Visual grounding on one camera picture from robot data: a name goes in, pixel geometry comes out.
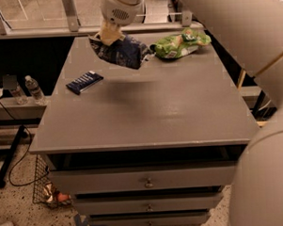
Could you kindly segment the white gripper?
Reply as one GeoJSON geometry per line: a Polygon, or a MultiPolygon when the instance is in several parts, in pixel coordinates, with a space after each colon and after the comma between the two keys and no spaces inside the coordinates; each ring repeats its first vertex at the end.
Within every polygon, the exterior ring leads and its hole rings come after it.
{"type": "Polygon", "coordinates": [[[134,18],[143,13],[144,6],[144,0],[101,0],[104,21],[99,36],[102,44],[108,46],[116,40],[124,40],[121,27],[132,24],[134,18]]]}

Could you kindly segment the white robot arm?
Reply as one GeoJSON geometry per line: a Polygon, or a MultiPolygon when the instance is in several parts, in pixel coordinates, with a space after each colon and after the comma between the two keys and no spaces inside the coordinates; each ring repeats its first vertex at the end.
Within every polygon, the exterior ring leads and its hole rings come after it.
{"type": "Polygon", "coordinates": [[[181,0],[276,107],[238,162],[228,226],[283,226],[283,0],[181,0]]]}

